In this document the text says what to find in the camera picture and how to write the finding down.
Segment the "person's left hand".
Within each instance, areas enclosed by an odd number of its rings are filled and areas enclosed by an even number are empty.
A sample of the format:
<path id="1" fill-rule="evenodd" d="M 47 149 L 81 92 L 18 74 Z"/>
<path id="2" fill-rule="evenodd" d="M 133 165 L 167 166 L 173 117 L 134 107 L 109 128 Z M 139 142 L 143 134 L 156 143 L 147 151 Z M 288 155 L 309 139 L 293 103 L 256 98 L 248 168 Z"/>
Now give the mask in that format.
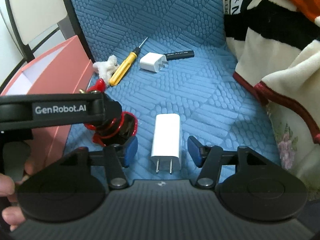
<path id="1" fill-rule="evenodd" d="M 1 212 L 1 217 L 10 226 L 10 231 L 14 231 L 25 221 L 20 206 L 18 204 L 12 205 L 17 202 L 16 189 L 28 180 L 36 170 L 35 159 L 30 156 L 25 162 L 24 176 L 21 181 L 14 182 L 11 177 L 1 173 L 1 197 L 7 198 L 11 204 Z"/>

